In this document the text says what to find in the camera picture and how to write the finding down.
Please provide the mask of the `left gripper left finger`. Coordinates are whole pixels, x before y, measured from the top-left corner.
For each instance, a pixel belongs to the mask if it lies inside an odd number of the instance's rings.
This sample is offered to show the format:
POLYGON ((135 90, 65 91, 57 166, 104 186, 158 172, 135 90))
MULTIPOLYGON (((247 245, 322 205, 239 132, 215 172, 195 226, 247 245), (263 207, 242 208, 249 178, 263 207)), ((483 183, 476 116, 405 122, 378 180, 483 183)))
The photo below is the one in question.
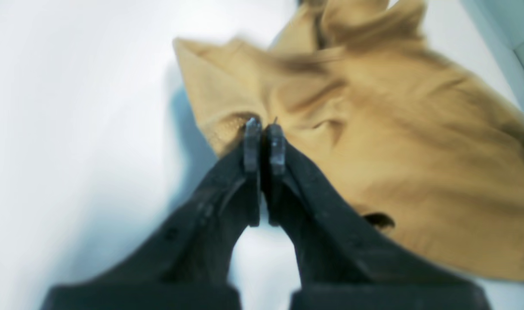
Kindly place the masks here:
POLYGON ((251 118, 243 138, 205 175, 134 253, 82 284, 53 287, 43 310, 240 310, 227 282, 233 248, 260 222, 262 128, 251 118))

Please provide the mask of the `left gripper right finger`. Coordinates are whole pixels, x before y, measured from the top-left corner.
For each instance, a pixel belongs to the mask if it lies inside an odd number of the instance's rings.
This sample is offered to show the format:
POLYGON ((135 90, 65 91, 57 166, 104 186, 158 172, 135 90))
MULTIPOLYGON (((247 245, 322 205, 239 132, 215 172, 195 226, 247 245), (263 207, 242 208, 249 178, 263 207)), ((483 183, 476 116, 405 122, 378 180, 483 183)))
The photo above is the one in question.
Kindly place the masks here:
POLYGON ((357 214, 280 126, 264 131, 270 224, 291 239, 301 277, 292 310, 488 310, 484 291, 406 251, 357 214))

